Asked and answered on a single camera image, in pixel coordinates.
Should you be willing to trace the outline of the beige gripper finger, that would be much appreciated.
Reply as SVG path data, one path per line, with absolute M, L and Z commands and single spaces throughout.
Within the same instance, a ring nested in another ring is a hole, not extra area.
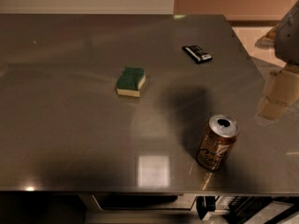
M 287 63 L 279 71 L 272 70 L 266 80 L 257 115 L 278 120 L 299 99 L 299 66 Z

